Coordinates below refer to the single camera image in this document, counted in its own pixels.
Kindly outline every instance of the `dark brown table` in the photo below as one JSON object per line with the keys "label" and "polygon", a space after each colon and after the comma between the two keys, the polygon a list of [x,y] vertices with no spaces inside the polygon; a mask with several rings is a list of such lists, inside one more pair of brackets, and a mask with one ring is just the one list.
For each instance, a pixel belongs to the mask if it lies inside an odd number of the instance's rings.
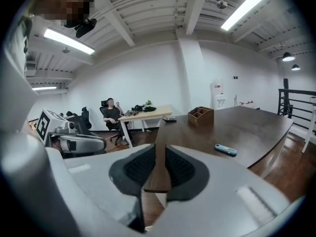
{"label": "dark brown table", "polygon": [[[277,114],[247,107],[216,110],[214,125],[195,127],[188,116],[177,116],[177,122],[160,122],[156,138],[156,165],[143,189],[165,193],[171,189],[165,168],[165,145],[191,148],[235,160],[250,168],[271,152],[288,133],[293,120]],[[234,148],[236,157],[214,149],[215,144]]]}

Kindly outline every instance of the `ceiling light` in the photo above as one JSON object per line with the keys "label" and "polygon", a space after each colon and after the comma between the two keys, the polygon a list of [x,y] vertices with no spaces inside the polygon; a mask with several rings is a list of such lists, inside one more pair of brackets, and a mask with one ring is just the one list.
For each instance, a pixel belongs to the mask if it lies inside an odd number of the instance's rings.
{"label": "ceiling light", "polygon": [[294,64],[293,67],[292,67],[292,70],[300,70],[300,69],[301,68],[298,65],[296,65],[296,64]]}
{"label": "ceiling light", "polygon": [[256,6],[261,0],[246,0],[243,4],[227,19],[222,25],[226,31],[230,29],[240,18],[242,18],[248,11]]}
{"label": "ceiling light", "polygon": [[44,90],[44,89],[56,89],[56,86],[53,87],[39,87],[39,88],[33,88],[32,90]]}
{"label": "ceiling light", "polygon": [[65,36],[63,34],[60,34],[56,31],[53,31],[52,29],[47,29],[44,37],[61,42],[67,46],[72,46],[82,52],[85,52],[87,54],[92,54],[94,52],[94,50],[91,47],[88,47],[82,43],[80,43],[77,40],[74,40],[68,36]]}
{"label": "ceiling light", "polygon": [[295,57],[289,52],[285,52],[282,57],[282,61],[293,61]]}

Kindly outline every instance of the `white ceiling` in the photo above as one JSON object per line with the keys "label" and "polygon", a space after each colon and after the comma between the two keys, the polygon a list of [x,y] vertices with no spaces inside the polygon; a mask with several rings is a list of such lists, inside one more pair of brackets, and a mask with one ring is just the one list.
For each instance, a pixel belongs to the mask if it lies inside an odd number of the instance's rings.
{"label": "white ceiling", "polygon": [[[79,40],[95,49],[93,56],[96,58],[102,50],[111,48],[120,41],[137,47],[135,38],[146,38],[145,35],[158,32],[174,32],[181,27],[187,29],[188,35],[193,29],[223,33],[221,25],[245,0],[224,0],[228,3],[225,9],[217,8],[218,0],[202,0],[201,5],[199,1],[201,0],[95,0],[90,18],[96,18],[98,23],[94,30]],[[36,78],[29,78],[29,82],[69,82],[69,79],[61,79],[59,74],[55,76],[53,71],[63,72],[61,74],[67,77],[68,73],[75,72],[85,63],[92,64],[91,60],[94,58],[85,54],[72,56],[71,48],[69,55],[64,55],[61,52],[64,47],[61,45],[53,52],[43,51],[43,47],[55,45],[52,40],[43,38],[47,27],[72,37],[75,35],[74,29],[64,28],[40,17],[34,18],[28,59],[36,61],[37,70],[47,73],[38,73],[41,76],[35,75]],[[262,52],[275,58],[282,49],[293,50],[294,53],[311,51],[310,38],[304,35],[304,31],[299,31],[303,27],[302,20],[291,3],[284,0],[263,0],[226,35],[235,44],[242,40],[253,45],[257,51],[265,45]]]}

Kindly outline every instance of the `wooden box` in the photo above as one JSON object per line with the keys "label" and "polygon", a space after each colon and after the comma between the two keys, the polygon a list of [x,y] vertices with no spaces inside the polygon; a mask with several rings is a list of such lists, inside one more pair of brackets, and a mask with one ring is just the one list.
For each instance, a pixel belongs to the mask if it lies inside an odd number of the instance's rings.
{"label": "wooden box", "polygon": [[188,113],[188,120],[195,126],[213,125],[214,110],[207,107],[196,107]]}

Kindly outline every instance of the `person's hand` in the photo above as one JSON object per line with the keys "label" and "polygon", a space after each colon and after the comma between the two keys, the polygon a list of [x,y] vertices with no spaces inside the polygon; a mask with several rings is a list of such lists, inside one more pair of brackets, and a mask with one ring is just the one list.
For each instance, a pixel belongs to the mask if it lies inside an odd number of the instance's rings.
{"label": "person's hand", "polygon": [[116,124],[116,121],[115,121],[113,118],[110,118],[110,122],[111,122],[112,124]]}

